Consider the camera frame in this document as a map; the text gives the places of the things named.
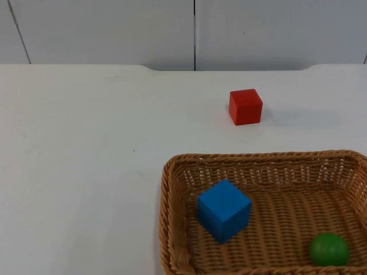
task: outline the toy block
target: toy block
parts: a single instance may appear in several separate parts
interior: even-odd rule
[[[219,243],[224,243],[249,221],[251,200],[229,180],[222,180],[198,198],[197,218]]]
[[[229,113],[235,125],[259,123],[262,108],[255,89],[233,91],[229,96]]]

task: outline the woven texture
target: woven texture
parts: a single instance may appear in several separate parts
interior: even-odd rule
[[[252,199],[249,225],[223,245],[197,220],[197,198],[229,179]],[[165,165],[159,224],[166,274],[367,274],[367,158],[353,151],[179,155]],[[343,267],[313,266],[309,246],[332,232]]]

